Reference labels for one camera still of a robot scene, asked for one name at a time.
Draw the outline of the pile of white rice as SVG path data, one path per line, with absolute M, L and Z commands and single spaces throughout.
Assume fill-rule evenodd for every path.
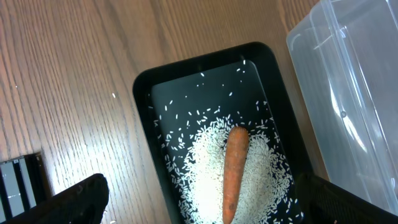
M 229 132 L 237 126 L 240 125 L 222 118 L 197 132 L 188 148 L 181 179 L 185 182 L 182 204 L 187 207 L 190 223 L 223 221 L 226 143 Z M 251 134 L 249 131 L 248 134 L 249 149 L 233 221 L 302 223 L 303 212 L 294 192 L 294 179 L 283 166 L 284 158 L 270 147 L 265 134 Z

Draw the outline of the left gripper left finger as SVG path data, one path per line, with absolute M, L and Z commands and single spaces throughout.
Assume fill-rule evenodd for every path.
M 106 178 L 103 174 L 93 174 L 7 223 L 100 224 L 108 202 Z

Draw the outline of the orange carrot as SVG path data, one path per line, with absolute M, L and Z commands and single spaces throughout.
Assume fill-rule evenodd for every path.
M 248 131 L 239 126 L 233 127 L 228 135 L 224 159 L 223 223 L 232 223 L 235 216 L 248 149 Z

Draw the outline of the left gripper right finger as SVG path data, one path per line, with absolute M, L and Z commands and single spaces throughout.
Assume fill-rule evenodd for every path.
M 295 180 L 295 193 L 303 223 L 397 223 L 397 215 L 310 173 Z

